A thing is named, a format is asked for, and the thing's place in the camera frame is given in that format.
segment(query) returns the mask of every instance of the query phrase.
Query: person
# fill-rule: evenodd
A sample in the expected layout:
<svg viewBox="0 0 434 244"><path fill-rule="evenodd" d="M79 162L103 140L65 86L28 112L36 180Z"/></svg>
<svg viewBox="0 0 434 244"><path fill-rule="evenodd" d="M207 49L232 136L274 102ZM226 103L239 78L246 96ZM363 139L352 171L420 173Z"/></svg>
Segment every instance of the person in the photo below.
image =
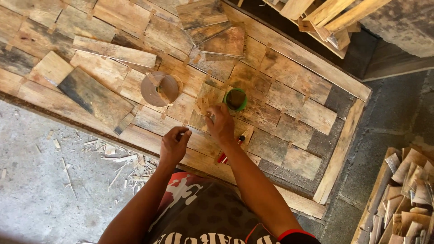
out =
<svg viewBox="0 0 434 244"><path fill-rule="evenodd" d="M111 221L98 243L319 243L303 231L273 183L238 145L227 106L220 103L208 111L214 122L205 117L206 124L230 162L241 199L215 180L187 172L172 174L191 136L188 128L174 127L162 139L155 173Z"/></svg>

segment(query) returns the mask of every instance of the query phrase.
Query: tape roll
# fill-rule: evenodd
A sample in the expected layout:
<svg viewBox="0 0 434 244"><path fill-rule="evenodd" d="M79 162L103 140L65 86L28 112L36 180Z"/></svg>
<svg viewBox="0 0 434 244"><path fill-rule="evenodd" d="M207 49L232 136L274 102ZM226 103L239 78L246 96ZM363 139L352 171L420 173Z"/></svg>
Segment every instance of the tape roll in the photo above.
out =
<svg viewBox="0 0 434 244"><path fill-rule="evenodd" d="M162 98L162 94L159 91L163 91L164 95L168 98L170 103L173 103L178 98L178 83L177 81L163 71L152 72L155 80L158 82L158 86L154 85L152 81L146 76L141 82L141 95L143 99L155 107L166 107L169 103L165 102Z"/></svg>

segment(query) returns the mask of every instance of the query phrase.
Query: green container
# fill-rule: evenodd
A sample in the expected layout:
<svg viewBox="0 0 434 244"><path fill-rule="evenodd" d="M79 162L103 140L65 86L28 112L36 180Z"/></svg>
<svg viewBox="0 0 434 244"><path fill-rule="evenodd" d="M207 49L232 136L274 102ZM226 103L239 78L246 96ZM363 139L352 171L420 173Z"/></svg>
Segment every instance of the green container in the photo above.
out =
<svg viewBox="0 0 434 244"><path fill-rule="evenodd" d="M227 103L226 103L226 97L227 97L227 95L228 95L232 90L236 90L236 91L239 91L239 92L242 92L242 93L246 94L246 92L243 91L243 89L241 89L241 88L232 88L230 91L228 91L228 92L224 95L223 102L224 102L226 105L227 105ZM234 110L234 111L241 111L241 110L243 110L243 109L246 107L246 105L247 105L247 95L246 95L246 98L244 99L244 102L241 104L241 106L240 106L238 109Z"/></svg>

